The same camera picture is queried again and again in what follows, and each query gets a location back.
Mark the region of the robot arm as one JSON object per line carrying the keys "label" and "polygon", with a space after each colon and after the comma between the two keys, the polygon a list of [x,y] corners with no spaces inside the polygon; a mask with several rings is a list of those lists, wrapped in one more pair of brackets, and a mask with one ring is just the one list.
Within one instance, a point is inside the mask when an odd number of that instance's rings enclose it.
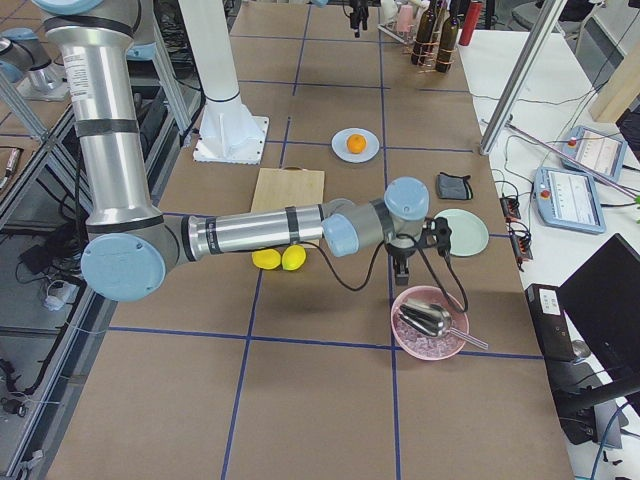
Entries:
{"label": "robot arm", "polygon": [[393,181],[382,198],[346,199],[266,213],[167,216],[151,201],[126,56],[153,30],[148,1],[42,1],[47,38],[60,49],[91,191],[81,271],[98,294],[136,301],[176,266],[206,255],[325,239],[346,256],[370,245],[397,253],[423,232],[427,187]]}

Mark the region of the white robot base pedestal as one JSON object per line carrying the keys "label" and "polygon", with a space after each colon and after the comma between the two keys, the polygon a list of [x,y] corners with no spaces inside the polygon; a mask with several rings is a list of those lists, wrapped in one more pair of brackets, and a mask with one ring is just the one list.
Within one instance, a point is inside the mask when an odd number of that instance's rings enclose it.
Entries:
{"label": "white robot base pedestal", "polygon": [[242,101],[223,3],[185,0],[179,6],[205,97],[194,159],[257,165],[269,119],[252,115]]}

